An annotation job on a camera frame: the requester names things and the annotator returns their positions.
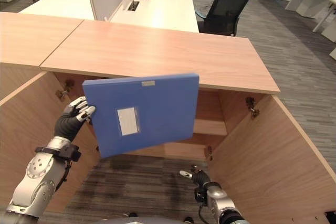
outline cabinet door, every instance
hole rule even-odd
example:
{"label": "cabinet door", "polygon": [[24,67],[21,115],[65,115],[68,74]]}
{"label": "cabinet door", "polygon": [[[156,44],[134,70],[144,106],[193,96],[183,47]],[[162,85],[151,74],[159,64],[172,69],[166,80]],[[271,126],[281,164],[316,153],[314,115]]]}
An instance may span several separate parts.
{"label": "cabinet door", "polygon": [[260,115],[247,115],[213,151],[211,178],[251,224],[328,224],[335,173],[277,97],[256,108]]}
{"label": "cabinet door", "polygon": [[[61,88],[53,73],[42,72],[0,101],[0,205],[6,206],[11,200],[35,148],[46,146],[52,138],[55,121],[70,102],[69,98],[61,102],[56,97],[55,91]],[[62,212],[98,161],[96,140],[87,125],[74,144],[82,156],[73,163],[68,181],[55,193],[48,211]]]}
{"label": "cabinet door", "polygon": [[39,69],[27,69],[0,63],[0,100],[40,73]]}

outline cabinet hinge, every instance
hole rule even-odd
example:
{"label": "cabinet hinge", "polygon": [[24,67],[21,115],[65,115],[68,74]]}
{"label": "cabinet hinge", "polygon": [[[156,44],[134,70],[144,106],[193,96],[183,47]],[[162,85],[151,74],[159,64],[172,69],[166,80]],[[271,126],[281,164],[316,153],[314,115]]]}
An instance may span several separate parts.
{"label": "cabinet hinge", "polygon": [[258,109],[255,109],[255,100],[253,97],[247,97],[245,99],[248,110],[251,112],[252,117],[255,118],[260,114]]}
{"label": "cabinet hinge", "polygon": [[212,157],[212,148],[209,145],[206,149],[204,149],[204,153],[205,153],[205,158],[209,159],[210,161],[213,159]]}
{"label": "cabinet hinge", "polygon": [[67,95],[72,87],[75,85],[75,81],[68,79],[64,83],[64,90],[56,90],[55,95],[58,97],[58,99],[62,102],[65,99],[65,95]]}

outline wooden cabinet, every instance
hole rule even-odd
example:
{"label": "wooden cabinet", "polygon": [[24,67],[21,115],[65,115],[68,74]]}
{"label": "wooden cabinet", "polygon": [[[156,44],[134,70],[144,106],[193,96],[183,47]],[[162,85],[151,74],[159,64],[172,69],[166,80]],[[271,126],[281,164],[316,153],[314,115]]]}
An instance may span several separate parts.
{"label": "wooden cabinet", "polygon": [[[53,73],[41,72],[0,101],[0,204],[6,206],[23,179],[35,148],[53,137],[60,113],[70,102],[60,101],[55,91],[61,85]],[[96,139],[84,125],[74,144],[82,156],[73,163],[68,181],[57,191],[47,210],[62,212],[88,172],[97,163]]]}
{"label": "wooden cabinet", "polygon": [[0,100],[40,72],[15,65],[0,64]]}
{"label": "wooden cabinet", "polygon": [[[64,106],[83,95],[84,80],[194,71],[200,75],[194,136],[130,154],[207,160],[212,179],[251,224],[328,224],[324,212],[336,210],[336,174],[275,96],[279,89],[247,39],[88,20],[72,25],[34,62],[21,60],[21,51],[12,59],[12,42],[2,49],[5,63],[48,72],[0,101],[0,205],[8,204],[35,147],[52,137]],[[15,40],[13,29],[7,32]],[[55,92],[67,79],[75,85],[61,102]],[[247,97],[260,112],[255,118]],[[82,157],[48,210],[62,211],[98,160],[89,126],[75,144]]]}

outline white label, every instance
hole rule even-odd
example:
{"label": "white label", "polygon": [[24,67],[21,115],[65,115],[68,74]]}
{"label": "white label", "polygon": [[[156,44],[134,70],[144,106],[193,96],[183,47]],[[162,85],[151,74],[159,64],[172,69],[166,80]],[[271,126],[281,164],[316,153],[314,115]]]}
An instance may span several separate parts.
{"label": "white label", "polygon": [[121,134],[123,136],[139,132],[137,126],[137,119],[135,116],[135,108],[127,108],[117,110]]}
{"label": "white label", "polygon": [[155,86],[155,81],[143,81],[143,82],[141,82],[141,84],[142,84],[143,87]]}

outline robotic arm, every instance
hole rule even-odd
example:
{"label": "robotic arm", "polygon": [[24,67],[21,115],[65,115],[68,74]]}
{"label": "robotic arm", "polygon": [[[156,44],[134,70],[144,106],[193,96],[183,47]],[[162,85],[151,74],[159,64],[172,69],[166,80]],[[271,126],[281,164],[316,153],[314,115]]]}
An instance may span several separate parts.
{"label": "robotic arm", "polygon": [[211,211],[213,217],[217,224],[249,224],[236,209],[233,201],[227,196],[227,194],[222,190],[219,183],[211,182],[208,175],[193,166],[191,169],[192,173],[180,171],[183,177],[191,179],[195,184],[198,185],[195,188],[195,200],[200,205],[198,215],[200,219],[207,224],[201,215],[201,210],[203,206],[208,207]]}
{"label": "robotic arm", "polygon": [[79,147],[71,142],[95,109],[88,106],[85,97],[79,97],[64,109],[56,122],[54,138],[46,147],[35,149],[36,155],[16,187],[1,224],[37,222],[54,193],[66,181],[71,163],[78,161]]}
{"label": "robotic arm", "polygon": [[[25,177],[16,187],[0,224],[37,223],[54,193],[66,181],[71,163],[78,161],[81,155],[79,147],[71,142],[95,110],[95,107],[88,106],[85,97],[74,100],[64,109],[56,122],[54,138],[46,147],[35,149],[36,155],[28,163]],[[191,172],[180,171],[180,174],[198,185],[194,191],[195,199],[201,203],[198,214],[205,224],[207,222],[201,216],[203,206],[209,208],[217,224],[249,224],[218,183],[211,182],[208,175],[196,166]],[[109,223],[129,222],[122,219],[121,222],[116,220]]]}

